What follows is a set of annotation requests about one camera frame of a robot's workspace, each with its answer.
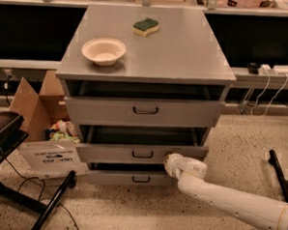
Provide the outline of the white cream gripper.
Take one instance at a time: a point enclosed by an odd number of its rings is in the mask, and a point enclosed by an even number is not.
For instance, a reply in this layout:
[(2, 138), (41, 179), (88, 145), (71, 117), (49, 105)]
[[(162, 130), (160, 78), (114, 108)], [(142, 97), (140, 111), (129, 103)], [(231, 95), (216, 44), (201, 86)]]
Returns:
[(180, 154), (167, 154), (163, 165), (170, 177), (179, 179), (183, 171), (191, 171), (192, 159)]

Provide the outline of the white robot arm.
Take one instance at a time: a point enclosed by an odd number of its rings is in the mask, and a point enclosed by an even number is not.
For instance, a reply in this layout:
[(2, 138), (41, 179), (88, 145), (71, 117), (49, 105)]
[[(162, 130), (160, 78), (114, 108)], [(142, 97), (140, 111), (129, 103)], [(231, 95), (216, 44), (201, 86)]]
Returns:
[(163, 162), (177, 188), (248, 225), (261, 230), (288, 230), (288, 203), (213, 185), (205, 181), (207, 164), (180, 154), (168, 154)]

